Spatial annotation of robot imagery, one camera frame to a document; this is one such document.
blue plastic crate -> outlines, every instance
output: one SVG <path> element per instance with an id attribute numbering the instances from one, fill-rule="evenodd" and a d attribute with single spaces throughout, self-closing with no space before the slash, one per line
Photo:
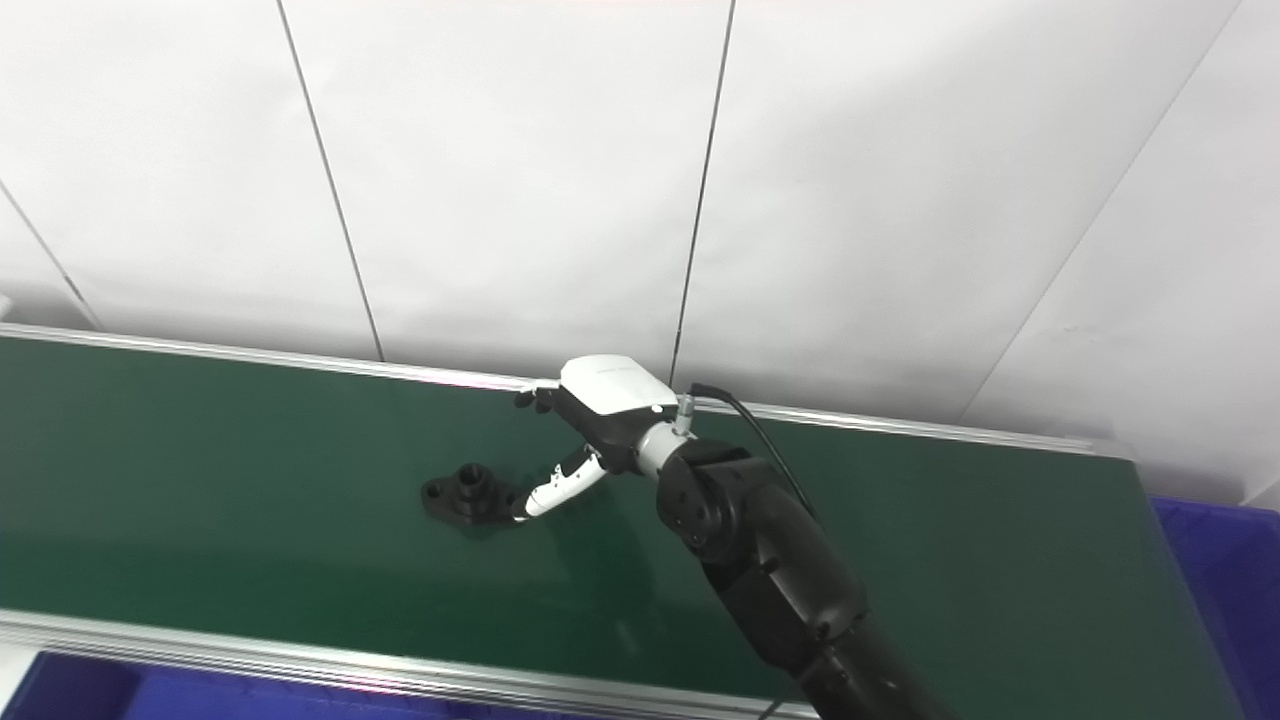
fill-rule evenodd
<path id="1" fill-rule="evenodd" d="M 586 720 L 500 706 L 361 692 L 40 653 L 3 720 Z"/>
<path id="2" fill-rule="evenodd" d="M 1152 498 L 1248 717 L 1280 720 L 1280 515 Z"/>

green surface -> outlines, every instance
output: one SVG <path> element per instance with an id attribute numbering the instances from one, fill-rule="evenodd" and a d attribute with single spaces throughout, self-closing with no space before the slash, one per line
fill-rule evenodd
<path id="1" fill-rule="evenodd" d="M 1132 464 L 769 423 L 966 719 L 1238 716 Z M 695 430 L 748 442 L 735 418 Z M 0 606 L 741 696 L 785 692 L 653 488 L 460 533 L 419 486 L 577 438 L 500 392 L 0 338 Z"/>

white wall panel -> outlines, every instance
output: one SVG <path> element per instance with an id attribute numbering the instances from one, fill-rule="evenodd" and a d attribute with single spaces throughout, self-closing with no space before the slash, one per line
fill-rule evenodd
<path id="1" fill-rule="evenodd" d="M 4 320 L 92 329 L 76 296 L 22 217 L 0 193 L 0 295 L 13 301 Z"/>
<path id="2" fill-rule="evenodd" d="M 5 3 L 0 173 L 109 331 L 374 352 L 270 1 Z"/>
<path id="3" fill-rule="evenodd" d="M 18 685 L 27 676 L 27 670 L 35 662 L 40 650 L 35 647 L 0 643 L 0 712 L 4 712 Z"/>
<path id="4" fill-rule="evenodd" d="M 289 1 L 389 360 L 671 363 L 728 1 Z"/>
<path id="5" fill-rule="evenodd" d="M 954 421 L 1234 0 L 741 0 L 678 378 Z"/>
<path id="6" fill-rule="evenodd" d="M 1280 4 L 1244 0 L 965 421 L 1132 446 L 1151 487 L 1280 478 Z"/>
<path id="7" fill-rule="evenodd" d="M 1254 507 L 1266 507 L 1280 512 L 1280 482 L 1272 482 L 1266 484 L 1265 482 L 1253 482 L 1252 486 L 1263 486 L 1263 489 L 1258 492 L 1252 498 L 1248 498 L 1248 503 Z"/>

black flange part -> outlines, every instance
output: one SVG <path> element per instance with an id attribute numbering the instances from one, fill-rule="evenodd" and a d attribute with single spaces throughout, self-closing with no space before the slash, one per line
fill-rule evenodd
<path id="1" fill-rule="evenodd" d="M 452 475 L 422 483 L 421 495 L 428 515 L 466 527 L 515 523 L 521 491 L 498 480 L 489 468 L 467 462 Z"/>

robotic arm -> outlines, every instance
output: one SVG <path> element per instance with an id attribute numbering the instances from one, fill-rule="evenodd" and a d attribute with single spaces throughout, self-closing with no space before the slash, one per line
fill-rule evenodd
<path id="1" fill-rule="evenodd" d="M 630 357 L 593 355 L 566 364 L 559 380 L 535 380 L 516 404 L 554 411 L 585 445 L 531 492 L 489 492 L 507 502 L 467 521 L 526 521 L 607 474 L 645 475 L 657 483 L 658 518 L 701 564 L 748 642 L 795 679 L 824 720 L 952 717 L 897 659 L 861 583 L 778 470 L 690 432 L 691 397 L 677 398 Z M 470 475 L 468 483 L 467 468 L 460 470 L 451 492 L 428 483 L 428 511 L 434 502 L 433 514 L 444 516 L 451 496 L 457 509 L 460 492 L 493 482 Z"/>

